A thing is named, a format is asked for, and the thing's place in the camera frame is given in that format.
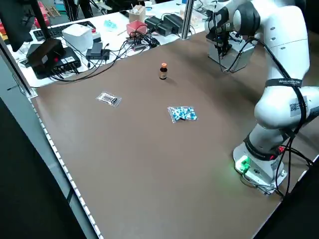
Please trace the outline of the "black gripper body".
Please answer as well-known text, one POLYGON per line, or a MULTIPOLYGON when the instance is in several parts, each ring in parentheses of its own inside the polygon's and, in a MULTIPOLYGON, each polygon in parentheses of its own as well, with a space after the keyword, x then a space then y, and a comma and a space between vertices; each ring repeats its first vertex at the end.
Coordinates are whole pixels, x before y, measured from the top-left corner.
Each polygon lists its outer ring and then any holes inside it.
POLYGON ((210 30, 206 30, 206 33, 206 40, 217 48, 230 49, 232 47, 232 44, 229 43, 231 30, 225 26, 220 28, 213 27, 210 30))

